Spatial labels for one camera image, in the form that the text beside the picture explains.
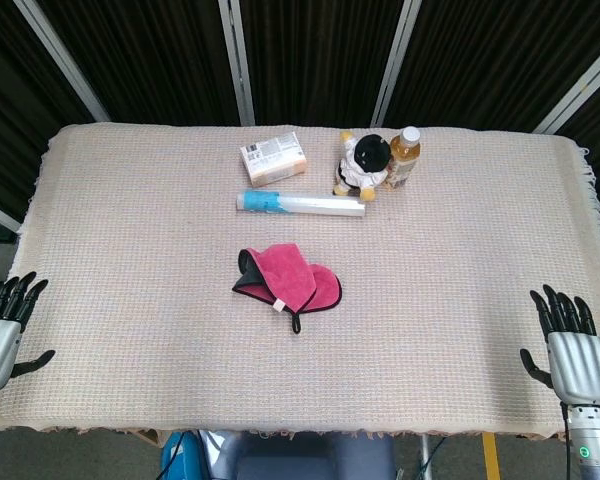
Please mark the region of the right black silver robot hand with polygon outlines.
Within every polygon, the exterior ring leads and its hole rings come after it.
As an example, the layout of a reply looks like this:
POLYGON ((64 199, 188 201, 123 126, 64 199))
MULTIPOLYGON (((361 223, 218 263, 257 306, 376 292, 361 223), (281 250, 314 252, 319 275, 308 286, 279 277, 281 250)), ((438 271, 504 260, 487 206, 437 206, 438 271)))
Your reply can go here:
POLYGON ((600 336, 588 304, 545 284, 532 290, 549 362, 540 369, 529 350, 519 356, 527 374, 567 406, 600 406, 600 336))

